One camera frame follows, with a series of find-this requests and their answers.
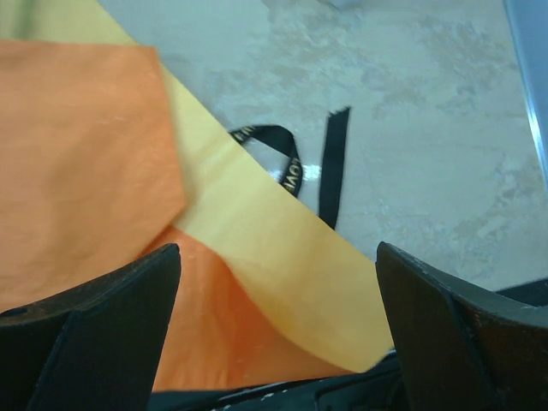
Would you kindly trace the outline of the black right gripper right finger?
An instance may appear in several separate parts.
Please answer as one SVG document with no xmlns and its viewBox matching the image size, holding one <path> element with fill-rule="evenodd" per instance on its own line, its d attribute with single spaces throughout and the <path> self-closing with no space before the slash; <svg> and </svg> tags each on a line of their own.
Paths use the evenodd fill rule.
<svg viewBox="0 0 548 411">
<path fill-rule="evenodd" d="M 493 292 L 378 245 L 384 310 L 413 410 L 545 410 L 547 281 Z"/>
</svg>

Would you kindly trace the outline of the orange wrapping paper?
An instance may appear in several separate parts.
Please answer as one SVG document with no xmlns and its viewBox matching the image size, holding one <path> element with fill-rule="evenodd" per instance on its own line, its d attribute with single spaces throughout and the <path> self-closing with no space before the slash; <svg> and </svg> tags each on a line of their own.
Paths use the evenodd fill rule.
<svg viewBox="0 0 548 411">
<path fill-rule="evenodd" d="M 393 346 L 374 263 L 287 193 L 94 1 L 1 4 L 1 307 L 166 243 L 154 386 L 364 372 Z"/>
</svg>

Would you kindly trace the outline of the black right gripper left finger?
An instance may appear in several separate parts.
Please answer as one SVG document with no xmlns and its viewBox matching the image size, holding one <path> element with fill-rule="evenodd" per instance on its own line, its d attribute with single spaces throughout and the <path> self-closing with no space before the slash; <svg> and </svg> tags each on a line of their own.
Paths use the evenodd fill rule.
<svg viewBox="0 0 548 411">
<path fill-rule="evenodd" d="M 181 277 L 168 244 L 1 314 L 3 410 L 144 410 Z"/>
</svg>

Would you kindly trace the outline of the black printed ribbon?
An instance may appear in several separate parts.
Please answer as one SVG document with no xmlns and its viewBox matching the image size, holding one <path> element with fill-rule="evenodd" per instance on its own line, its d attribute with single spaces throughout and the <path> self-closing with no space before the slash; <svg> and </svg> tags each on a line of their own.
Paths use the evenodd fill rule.
<svg viewBox="0 0 548 411">
<path fill-rule="evenodd" d="M 327 116 L 325 141 L 319 173 L 318 217 L 331 229 L 337 226 L 343 190 L 343 176 L 348 136 L 349 106 Z M 302 165 L 294 135 L 285 127 L 275 124 L 250 125 L 229 131 L 241 146 L 257 140 L 288 158 L 278 183 L 291 195 L 298 197 L 304 180 Z"/>
</svg>

